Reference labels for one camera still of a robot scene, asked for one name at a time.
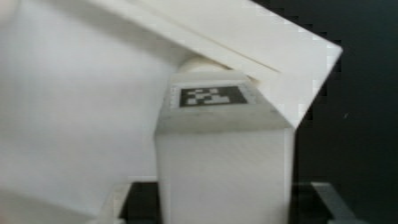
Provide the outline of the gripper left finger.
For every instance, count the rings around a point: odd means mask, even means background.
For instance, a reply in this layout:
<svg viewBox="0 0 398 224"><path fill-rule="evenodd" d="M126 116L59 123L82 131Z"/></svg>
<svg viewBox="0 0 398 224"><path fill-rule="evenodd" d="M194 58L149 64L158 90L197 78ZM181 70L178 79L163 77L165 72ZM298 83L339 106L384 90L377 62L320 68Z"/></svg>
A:
<svg viewBox="0 0 398 224"><path fill-rule="evenodd" d="M162 224L156 182L131 182L115 185L96 224Z"/></svg>

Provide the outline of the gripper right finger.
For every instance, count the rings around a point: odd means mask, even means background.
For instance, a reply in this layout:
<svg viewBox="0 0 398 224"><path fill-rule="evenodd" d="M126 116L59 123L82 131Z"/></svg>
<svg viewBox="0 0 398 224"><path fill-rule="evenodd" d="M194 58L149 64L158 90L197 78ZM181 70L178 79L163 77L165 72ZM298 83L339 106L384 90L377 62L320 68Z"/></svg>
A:
<svg viewBox="0 0 398 224"><path fill-rule="evenodd" d="M293 184L290 224L369 224L357 218L329 182Z"/></svg>

